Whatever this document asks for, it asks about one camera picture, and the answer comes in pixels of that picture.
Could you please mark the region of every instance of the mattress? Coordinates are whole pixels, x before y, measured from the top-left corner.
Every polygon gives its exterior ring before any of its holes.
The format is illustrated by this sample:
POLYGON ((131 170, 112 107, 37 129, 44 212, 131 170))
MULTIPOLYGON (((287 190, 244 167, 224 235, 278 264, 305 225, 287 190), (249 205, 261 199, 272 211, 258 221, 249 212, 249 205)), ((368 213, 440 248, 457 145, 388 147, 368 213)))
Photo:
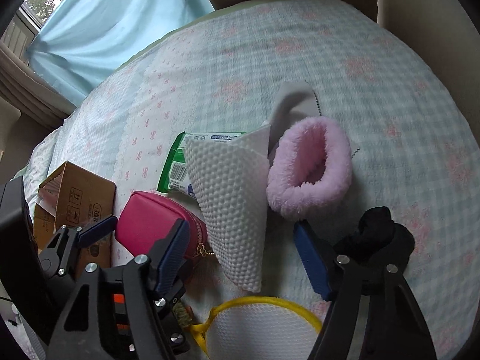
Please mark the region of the mattress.
MULTIPOLYGON (((34 150, 25 174, 31 210, 39 183, 68 160, 116 183, 120 215, 133 191, 156 191, 179 133, 255 130, 283 81, 306 81, 321 114, 336 119, 355 147, 352 186, 339 211, 320 223, 322 236, 334 242, 355 230, 365 210, 388 206, 415 237, 405 276, 438 358, 451 359, 471 332, 480 295, 480 151, 429 67, 339 0, 257 1, 215 12, 150 47, 34 150)), ((170 197, 201 216, 191 198, 170 197)), ((131 257, 113 243, 114 265, 131 257)), ((271 212, 261 293, 320 318, 328 309, 308 281, 292 224, 271 212)), ((212 307, 244 295, 207 257, 184 299, 202 322, 212 307)), ((361 344, 357 334, 352 356, 361 344)), ((194 346, 181 358, 205 355, 194 346)))

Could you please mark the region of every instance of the pink fluffy slipper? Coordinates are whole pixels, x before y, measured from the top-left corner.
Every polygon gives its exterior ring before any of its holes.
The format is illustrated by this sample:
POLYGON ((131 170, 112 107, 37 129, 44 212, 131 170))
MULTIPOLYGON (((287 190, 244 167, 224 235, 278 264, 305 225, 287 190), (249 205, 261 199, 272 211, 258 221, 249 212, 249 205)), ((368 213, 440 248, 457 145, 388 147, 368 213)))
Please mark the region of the pink fluffy slipper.
POLYGON ((289 220, 335 207, 352 180, 350 142, 328 117, 307 117, 280 139, 268 173, 270 207, 289 220))

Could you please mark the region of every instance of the yellow trim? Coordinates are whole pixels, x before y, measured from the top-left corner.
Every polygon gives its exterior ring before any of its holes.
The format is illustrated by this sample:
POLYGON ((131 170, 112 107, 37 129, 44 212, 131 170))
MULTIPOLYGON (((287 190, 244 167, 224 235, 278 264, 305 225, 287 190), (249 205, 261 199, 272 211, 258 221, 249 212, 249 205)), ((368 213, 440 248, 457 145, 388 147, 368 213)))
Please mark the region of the yellow trim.
POLYGON ((212 324, 213 320, 220 312, 229 309, 230 307, 237 307, 237 306, 244 306, 246 304, 255 304, 255 303, 268 303, 273 304, 275 306, 283 307, 285 309, 291 310, 296 312, 299 316, 301 316, 304 320, 306 320, 310 325, 313 326, 317 333, 320 333, 322 329, 322 323, 317 318, 315 314, 311 311, 307 310, 306 308, 300 306, 297 303, 290 302, 289 300, 280 299, 280 298, 273 298, 267 296, 248 296, 243 298, 237 298, 233 300, 229 300, 228 302, 222 303, 220 306, 213 307, 210 310, 210 315, 205 323, 201 323, 199 325, 191 325, 188 327, 191 335, 194 337, 197 344, 202 348, 203 352, 207 354, 207 344, 205 341, 205 332, 208 330, 210 325, 212 324))

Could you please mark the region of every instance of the green package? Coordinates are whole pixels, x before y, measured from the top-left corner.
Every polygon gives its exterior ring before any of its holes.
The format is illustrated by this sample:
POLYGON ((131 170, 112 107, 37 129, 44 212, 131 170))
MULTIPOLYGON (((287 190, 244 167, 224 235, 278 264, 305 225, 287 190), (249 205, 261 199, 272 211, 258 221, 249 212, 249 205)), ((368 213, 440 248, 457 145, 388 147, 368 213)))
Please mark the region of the green package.
POLYGON ((196 199, 194 189, 191 186, 190 177, 187 173, 187 165, 183 156, 183 148, 187 140, 209 140, 212 142, 230 142, 232 139, 244 134, 243 132, 207 132, 186 133, 182 132, 175 138, 166 157, 157 191, 168 193, 180 191, 185 195, 196 199))

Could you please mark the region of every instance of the gold zipper pull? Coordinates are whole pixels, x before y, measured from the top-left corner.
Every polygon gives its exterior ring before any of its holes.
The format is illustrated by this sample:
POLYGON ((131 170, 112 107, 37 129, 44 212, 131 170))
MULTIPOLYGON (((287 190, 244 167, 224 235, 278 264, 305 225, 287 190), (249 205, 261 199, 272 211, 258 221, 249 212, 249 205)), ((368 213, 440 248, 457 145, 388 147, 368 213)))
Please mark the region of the gold zipper pull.
POLYGON ((215 253, 213 253, 211 250, 207 250, 205 248, 205 245, 203 245, 201 242, 198 243, 197 253, 200 254, 202 257, 215 256, 215 253))

